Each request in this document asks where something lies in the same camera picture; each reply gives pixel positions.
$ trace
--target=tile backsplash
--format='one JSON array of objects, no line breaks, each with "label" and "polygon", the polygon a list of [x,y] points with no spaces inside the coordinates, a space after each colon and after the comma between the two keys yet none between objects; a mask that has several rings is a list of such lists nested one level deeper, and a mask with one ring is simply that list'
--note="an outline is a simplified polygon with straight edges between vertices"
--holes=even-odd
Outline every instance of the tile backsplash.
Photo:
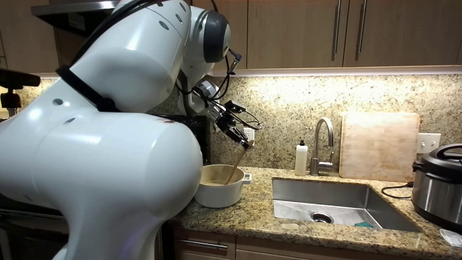
[{"label": "tile backsplash", "polygon": [[[41,76],[38,88],[18,91],[22,104],[51,80],[54,76]],[[227,99],[242,104],[262,125],[255,132],[255,147],[242,158],[245,166],[292,169],[294,145],[303,138],[311,151],[314,124],[320,117],[333,122],[333,161],[337,163],[340,112],[344,111],[417,112],[419,131],[441,132],[440,144],[462,143],[458,73],[236,76],[222,98]],[[239,150],[222,132],[212,131],[213,163],[233,163]]]}]

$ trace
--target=sink basin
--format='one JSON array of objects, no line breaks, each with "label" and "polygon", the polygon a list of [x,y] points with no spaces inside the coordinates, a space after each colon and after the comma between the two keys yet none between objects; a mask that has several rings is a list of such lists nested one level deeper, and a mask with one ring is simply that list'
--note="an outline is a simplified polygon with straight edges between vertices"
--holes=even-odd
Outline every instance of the sink basin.
[{"label": "sink basin", "polygon": [[274,216],[418,232],[368,184],[272,179]]}]

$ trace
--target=kitchen counter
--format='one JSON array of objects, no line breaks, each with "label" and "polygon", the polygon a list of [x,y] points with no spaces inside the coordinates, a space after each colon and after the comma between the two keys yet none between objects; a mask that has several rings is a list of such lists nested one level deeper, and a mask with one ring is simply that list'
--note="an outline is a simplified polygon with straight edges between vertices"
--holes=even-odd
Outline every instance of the kitchen counter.
[{"label": "kitchen counter", "polygon": [[[251,173],[252,180],[249,184],[242,186],[242,195],[238,203],[222,209],[212,209],[191,200],[171,219],[171,222],[190,231],[261,238],[265,241],[308,244],[418,258],[462,258],[462,248],[450,247],[440,236],[437,225],[432,225],[414,212],[409,199],[383,196],[418,225],[421,232],[301,222],[294,219],[278,219],[272,215],[272,177],[368,183],[376,193],[379,193],[379,189],[383,186],[396,184],[395,182],[342,179],[337,176],[295,176],[294,170],[288,169],[240,169]],[[411,187],[394,189],[389,190],[389,193],[409,195]]]}]

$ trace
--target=bottle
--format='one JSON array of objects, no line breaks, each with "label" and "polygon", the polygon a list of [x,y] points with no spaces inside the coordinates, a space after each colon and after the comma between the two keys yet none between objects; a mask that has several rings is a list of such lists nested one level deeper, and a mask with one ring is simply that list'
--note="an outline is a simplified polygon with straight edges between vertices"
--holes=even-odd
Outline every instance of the bottle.
[{"label": "bottle", "polygon": [[294,173],[295,174],[305,174],[305,161],[307,161],[307,145],[301,138],[300,144],[297,144],[294,150]]}]

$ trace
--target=dish soap bottle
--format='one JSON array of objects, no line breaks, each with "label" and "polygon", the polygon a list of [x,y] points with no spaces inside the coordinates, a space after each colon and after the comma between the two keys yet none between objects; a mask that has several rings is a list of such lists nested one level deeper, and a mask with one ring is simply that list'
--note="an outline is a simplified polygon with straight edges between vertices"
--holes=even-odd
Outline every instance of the dish soap bottle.
[{"label": "dish soap bottle", "polygon": [[295,174],[305,174],[305,161],[307,161],[307,145],[301,138],[294,150],[294,173]]}]

